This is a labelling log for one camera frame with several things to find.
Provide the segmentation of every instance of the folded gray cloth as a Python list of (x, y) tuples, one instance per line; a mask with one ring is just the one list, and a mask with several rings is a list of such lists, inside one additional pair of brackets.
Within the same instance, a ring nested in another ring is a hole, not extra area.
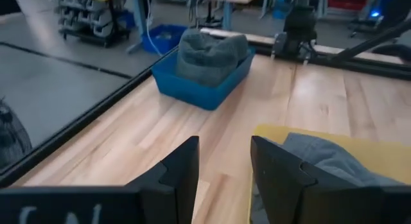
[(357, 186), (401, 185), (401, 182), (370, 172), (343, 147), (319, 137), (290, 133), (283, 148), (300, 159)]
[(247, 51), (244, 35), (216, 40), (198, 30), (188, 29), (180, 40), (176, 75), (217, 87), (247, 56)]

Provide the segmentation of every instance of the blue bin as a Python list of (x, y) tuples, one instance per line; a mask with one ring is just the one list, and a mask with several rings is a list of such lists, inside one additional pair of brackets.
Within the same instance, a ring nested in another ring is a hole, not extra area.
[(254, 54), (251, 49), (248, 57), (218, 87), (206, 87), (176, 76), (177, 51), (156, 63), (152, 72), (161, 93), (206, 110), (215, 110), (248, 75)]
[[(186, 29), (187, 27), (185, 26), (162, 24), (150, 30), (150, 38), (159, 52), (165, 54), (179, 44), (181, 36)], [(162, 33), (170, 34), (171, 37), (169, 39), (158, 37)], [(143, 33), (142, 38), (144, 50), (151, 53), (157, 53), (148, 39), (147, 32)]]

